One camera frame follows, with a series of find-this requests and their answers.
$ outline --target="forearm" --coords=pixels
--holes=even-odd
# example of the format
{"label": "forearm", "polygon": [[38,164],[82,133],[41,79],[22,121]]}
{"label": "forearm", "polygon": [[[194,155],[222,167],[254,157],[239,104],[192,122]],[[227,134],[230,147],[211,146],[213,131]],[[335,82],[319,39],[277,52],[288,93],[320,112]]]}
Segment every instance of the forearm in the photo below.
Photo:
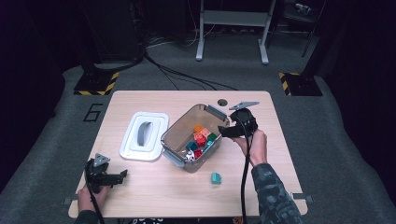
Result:
{"label": "forearm", "polygon": [[98,216],[91,210],[84,210],[78,214],[75,224],[96,224],[98,223]]}
{"label": "forearm", "polygon": [[294,200],[268,163],[256,165],[251,174],[259,198],[262,223],[304,223]]}

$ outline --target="wooden table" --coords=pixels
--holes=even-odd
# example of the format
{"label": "wooden table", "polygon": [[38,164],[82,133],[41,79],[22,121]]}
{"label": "wooden table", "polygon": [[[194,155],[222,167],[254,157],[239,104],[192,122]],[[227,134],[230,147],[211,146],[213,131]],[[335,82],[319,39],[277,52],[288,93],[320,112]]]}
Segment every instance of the wooden table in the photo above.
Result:
{"label": "wooden table", "polygon": [[[219,106],[218,100],[228,102]],[[259,128],[268,135],[268,161],[283,181],[287,192],[301,193],[282,129],[271,96],[266,91],[116,91],[92,147],[90,158],[100,153],[111,159],[107,172],[119,174],[128,169],[122,185],[109,192],[104,217],[240,217],[240,186],[245,157],[231,139],[223,138],[218,150],[194,174],[187,173],[161,156],[155,162],[127,161],[120,156],[120,145],[134,113],[165,113],[169,127],[197,104],[216,105],[230,115],[229,107],[242,101],[258,101],[249,107]],[[259,204],[249,167],[245,197],[247,216],[259,215]],[[211,174],[221,175],[222,183],[212,185]],[[85,184],[83,176],[78,184]],[[295,201],[302,215],[305,200]],[[77,201],[69,209],[78,216]]]}

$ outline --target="plastic bin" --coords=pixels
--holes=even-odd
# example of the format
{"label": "plastic bin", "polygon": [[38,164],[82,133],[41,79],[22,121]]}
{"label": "plastic bin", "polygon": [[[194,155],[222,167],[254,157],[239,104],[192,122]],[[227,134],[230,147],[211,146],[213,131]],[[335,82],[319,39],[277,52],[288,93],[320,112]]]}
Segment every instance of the plastic bin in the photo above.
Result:
{"label": "plastic bin", "polygon": [[[186,145],[194,141],[193,129],[197,124],[214,133],[217,138],[198,159],[187,161],[186,155],[189,150],[186,149]],[[222,137],[218,126],[230,126],[230,121],[224,112],[212,105],[193,106],[162,135],[163,155],[187,172],[196,172],[220,145]]]}

